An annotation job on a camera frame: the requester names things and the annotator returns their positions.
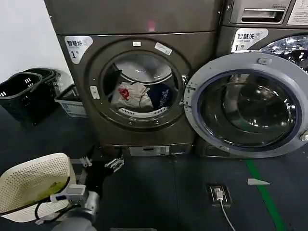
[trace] white wall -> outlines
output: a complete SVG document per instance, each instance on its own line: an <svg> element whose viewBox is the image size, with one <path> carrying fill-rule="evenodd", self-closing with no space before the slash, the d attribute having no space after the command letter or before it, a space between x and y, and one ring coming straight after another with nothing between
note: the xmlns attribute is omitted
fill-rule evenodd
<svg viewBox="0 0 308 231"><path fill-rule="evenodd" d="M0 0L0 82L32 67L61 72L72 83L44 0Z"/></svg>

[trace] floor outlet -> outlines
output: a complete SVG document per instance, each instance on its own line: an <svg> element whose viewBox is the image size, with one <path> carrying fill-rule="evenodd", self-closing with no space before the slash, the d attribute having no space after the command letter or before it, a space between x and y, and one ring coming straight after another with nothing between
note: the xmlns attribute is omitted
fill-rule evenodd
<svg viewBox="0 0 308 231"><path fill-rule="evenodd" d="M217 199L216 191L223 192L223 201L224 205L231 205L231 198L229 190L224 184L206 184L206 190L209 197L209 200L212 205L220 205L220 201Z"/></svg>

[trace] washing machine door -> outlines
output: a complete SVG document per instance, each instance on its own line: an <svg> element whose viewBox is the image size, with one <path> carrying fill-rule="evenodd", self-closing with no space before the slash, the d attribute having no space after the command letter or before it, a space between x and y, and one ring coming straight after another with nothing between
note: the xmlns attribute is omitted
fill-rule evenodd
<svg viewBox="0 0 308 231"><path fill-rule="evenodd" d="M308 75L278 55L233 53L199 69L185 114L206 142L247 157L292 152L308 140Z"/></svg>

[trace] gray washing machine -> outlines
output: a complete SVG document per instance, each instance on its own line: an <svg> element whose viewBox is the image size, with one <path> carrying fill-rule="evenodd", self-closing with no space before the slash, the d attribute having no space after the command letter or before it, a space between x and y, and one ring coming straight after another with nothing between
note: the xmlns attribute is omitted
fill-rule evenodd
<svg viewBox="0 0 308 231"><path fill-rule="evenodd" d="M185 91L199 155L264 158L307 143L307 15L307 0L225 2L219 58Z"/></svg>
<svg viewBox="0 0 308 231"><path fill-rule="evenodd" d="M191 149L184 90L215 53L222 2L45 0L104 150L152 156Z"/></svg>

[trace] washing machine label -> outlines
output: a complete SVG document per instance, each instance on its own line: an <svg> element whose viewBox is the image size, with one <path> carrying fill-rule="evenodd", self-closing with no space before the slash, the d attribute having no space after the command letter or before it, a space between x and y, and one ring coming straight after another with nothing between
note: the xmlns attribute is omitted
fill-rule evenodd
<svg viewBox="0 0 308 231"><path fill-rule="evenodd" d="M231 52L248 50L254 44L264 39L269 34L267 29L241 28L234 36Z"/></svg>
<svg viewBox="0 0 308 231"><path fill-rule="evenodd" d="M308 26L308 0L296 0L288 24Z"/></svg>
<svg viewBox="0 0 308 231"><path fill-rule="evenodd" d="M141 47L140 41L133 41L133 47Z"/></svg>
<svg viewBox="0 0 308 231"><path fill-rule="evenodd" d="M166 54L166 55L170 55L172 53L172 49L170 49L169 47L166 47L165 45L157 42L155 44L155 47L154 47L156 50L159 50L161 51L162 53Z"/></svg>
<svg viewBox="0 0 308 231"><path fill-rule="evenodd" d="M93 39L90 36L66 36L64 40L68 53L74 64L80 62L86 50L93 43Z"/></svg>

